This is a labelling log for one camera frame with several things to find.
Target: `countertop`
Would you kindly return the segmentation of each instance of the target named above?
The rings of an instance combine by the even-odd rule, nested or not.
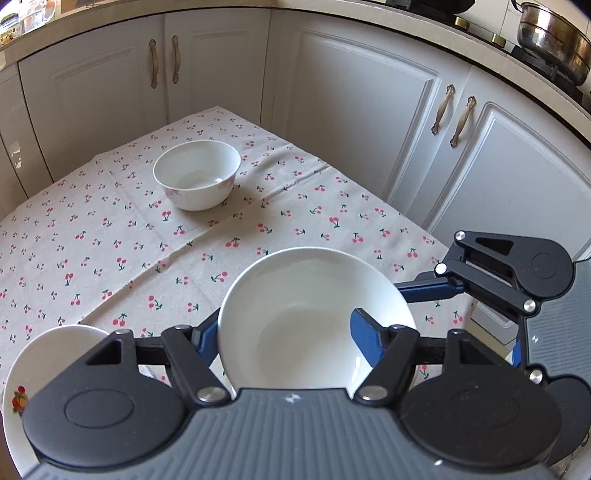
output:
[[[60,18],[0,47],[0,69],[54,43],[94,28],[146,15],[216,7],[287,8],[337,15],[401,32],[451,51],[527,92],[591,143],[591,115],[529,67],[477,38],[395,8],[363,0],[103,0]]]

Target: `pot handle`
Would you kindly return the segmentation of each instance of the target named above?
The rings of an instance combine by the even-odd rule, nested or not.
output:
[[[517,3],[517,0],[511,0],[511,3],[513,4],[513,8],[515,8],[515,10],[517,10],[519,13],[523,13],[523,7],[521,4]]]

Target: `bowl rim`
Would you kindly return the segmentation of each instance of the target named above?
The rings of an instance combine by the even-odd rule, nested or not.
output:
[[[52,327],[48,330],[45,330],[45,332],[41,333],[40,335],[36,336],[33,340],[31,340],[29,343],[27,343],[22,349],[21,351],[18,353],[17,357],[14,359],[14,362],[12,363],[12,365],[10,366],[10,370],[8,371],[8,375],[6,377],[6,383],[4,384],[4,394],[2,395],[2,404],[0,405],[0,410],[3,409],[4,407],[4,397],[7,394],[7,389],[6,387],[8,386],[8,379],[10,379],[10,376],[12,375],[12,372],[14,370],[14,366],[17,364],[17,362],[21,359],[23,353],[25,352],[25,350],[27,350],[31,345],[35,344],[40,338],[44,337],[45,335],[49,334],[49,333],[53,333],[56,330],[70,330],[72,328],[74,328],[75,330],[79,330],[80,327],[82,327],[83,330],[95,330],[97,332],[100,333],[104,333],[105,334],[105,338],[107,336],[109,336],[109,332],[107,332],[106,330],[103,330],[101,328],[92,326],[92,325],[84,325],[83,323],[72,323],[69,325],[61,325],[61,326],[56,326],[56,327]]]
[[[211,187],[215,187],[217,185],[220,185],[220,183],[224,183],[225,181],[231,179],[234,175],[236,175],[236,173],[240,169],[240,161],[238,161],[238,165],[236,166],[236,170],[234,170],[234,172],[231,173],[230,175],[227,175],[226,177],[224,177],[221,182],[212,183],[211,185],[205,185],[204,187],[193,187],[193,188],[190,188],[190,189],[180,189],[178,187],[171,187],[169,185],[166,185],[165,183],[162,183],[158,179],[158,177],[156,176],[156,165],[158,165],[158,162],[162,159],[162,157],[165,156],[166,154],[168,154],[169,152],[172,152],[172,150],[174,150],[175,148],[182,147],[183,145],[187,145],[187,144],[198,143],[198,142],[218,143],[218,144],[227,145],[228,147],[230,147],[231,149],[233,149],[238,154],[238,158],[239,159],[241,158],[240,152],[235,147],[231,146],[229,143],[222,142],[221,140],[209,140],[207,138],[203,138],[203,139],[200,139],[200,140],[190,140],[188,142],[182,142],[182,143],[179,143],[178,145],[175,145],[175,146],[173,146],[173,147],[171,147],[171,148],[163,151],[160,154],[160,156],[156,159],[156,161],[154,162],[154,166],[152,167],[152,176],[154,177],[154,180],[156,180],[156,183],[158,183],[158,185],[160,185],[164,189],[174,190],[176,192],[198,192],[199,190],[205,190],[205,189],[208,189],[208,188],[211,188]]]
[[[329,251],[332,253],[336,253],[339,255],[343,255],[344,257],[349,257],[350,260],[355,261],[355,262],[359,262],[361,264],[365,264],[367,267],[369,267],[370,270],[373,270],[375,273],[383,276],[384,278],[386,278],[386,280],[388,280],[388,282],[390,282],[390,280],[388,279],[388,277],[386,277],[386,275],[384,275],[382,272],[380,272],[380,270],[378,270],[376,267],[374,267],[373,265],[371,265],[369,262],[366,262],[365,260],[357,257],[356,255],[350,254],[348,252],[343,252],[342,250],[337,250],[336,248],[330,248],[330,247],[314,247],[311,245],[308,246],[303,246],[303,247],[289,247],[289,248],[284,248],[282,250],[278,250],[277,252],[273,252],[272,254],[266,255],[262,258],[259,258],[258,260],[256,260],[255,262],[253,262],[252,264],[250,264],[248,267],[246,267],[234,280],[234,282],[232,282],[232,285],[230,286],[230,288],[228,289],[228,291],[226,292],[223,300],[222,300],[222,305],[220,306],[220,312],[217,316],[217,344],[218,344],[218,350],[219,350],[219,355],[220,355],[220,360],[222,361],[222,365],[224,365],[224,355],[222,353],[222,348],[221,348],[221,343],[222,343],[222,322],[223,322],[223,313],[224,310],[226,309],[226,304],[228,303],[228,298],[230,297],[230,294],[236,289],[238,288],[238,284],[242,282],[242,279],[247,276],[254,268],[256,268],[258,266],[259,263],[263,262],[263,261],[268,261],[271,257],[276,257],[278,255],[281,254],[285,254],[286,252],[290,252],[293,250],[308,250],[308,251]],[[404,297],[402,296],[402,294],[400,293],[400,291],[396,288],[396,285],[392,282],[390,282],[392,284],[392,287],[400,294],[400,296],[402,297],[402,299],[404,300]],[[417,322],[414,319],[413,313],[410,311],[410,308],[408,306],[408,302],[406,302],[406,300],[404,300],[404,303],[406,304],[407,310],[409,312],[409,318],[413,323],[413,328],[416,329],[417,328]],[[226,376],[228,377],[228,380],[230,382],[230,384],[232,384],[232,379],[230,378],[229,373],[226,371]]]
[[[100,329],[98,327],[95,327],[93,325],[85,325],[83,323],[72,323],[69,325],[61,325],[61,326],[56,326],[56,327],[52,327],[48,330],[46,330],[45,332],[41,333],[39,336],[35,337],[33,340],[31,340],[29,343],[27,343],[19,352],[19,354],[17,355],[17,357],[15,358],[14,362],[12,363],[10,370],[8,371],[8,376],[6,377],[6,383],[4,385],[4,391],[2,393],[2,404],[0,404],[0,413],[2,413],[3,416],[3,425],[2,425],[2,434],[5,435],[6,437],[6,444],[7,444],[7,448],[8,448],[8,453],[11,456],[11,459],[15,465],[15,467],[17,468],[18,473],[21,476],[24,476],[25,474],[27,474],[30,469],[32,469],[35,465],[37,465],[39,463],[39,460],[37,459],[37,457],[35,456],[35,465],[33,465],[33,457],[30,456],[30,452],[32,450],[25,450],[25,452],[22,451],[22,449],[18,450],[17,452],[17,456],[14,457],[13,456],[13,451],[11,450],[11,447],[14,449],[16,446],[14,445],[14,438],[8,439],[7,436],[7,425],[9,425],[9,422],[7,421],[7,416],[5,415],[5,412],[3,412],[2,410],[4,409],[4,405],[7,402],[7,400],[9,400],[9,398],[7,397],[8,395],[8,384],[9,384],[9,379],[14,371],[14,366],[17,364],[17,362],[21,359],[23,353],[25,350],[27,350],[31,345],[35,344],[35,342],[42,338],[43,336],[45,336],[46,334],[53,332],[55,330],[63,330],[63,329],[74,329],[74,330],[85,330],[85,331],[90,331],[90,330],[95,330],[97,332],[103,333],[104,334],[104,338],[106,338],[109,335],[109,332],[107,332],[106,330]]]

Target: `white plate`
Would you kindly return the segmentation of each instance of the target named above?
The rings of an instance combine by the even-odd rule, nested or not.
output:
[[[19,408],[25,406],[28,398],[106,336],[107,332],[88,325],[64,325],[42,333],[19,353],[8,373],[2,419],[8,450],[21,476],[39,462],[22,428],[21,416],[13,406],[13,399],[17,399]],[[140,367],[140,372],[154,376],[145,366]]]

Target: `table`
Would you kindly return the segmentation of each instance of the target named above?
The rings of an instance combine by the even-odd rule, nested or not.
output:
[[[235,188],[214,209],[178,210],[152,165],[168,148],[207,138],[240,152]],[[144,337],[198,325],[248,265],[303,245],[356,255],[393,282],[432,269],[447,251],[321,159],[222,108],[97,155],[0,225],[2,384],[19,351],[49,328],[79,322]],[[472,303],[462,294],[411,311],[421,334],[443,337],[464,325]],[[219,357],[212,370],[227,385]],[[419,379],[439,371],[421,367]]]

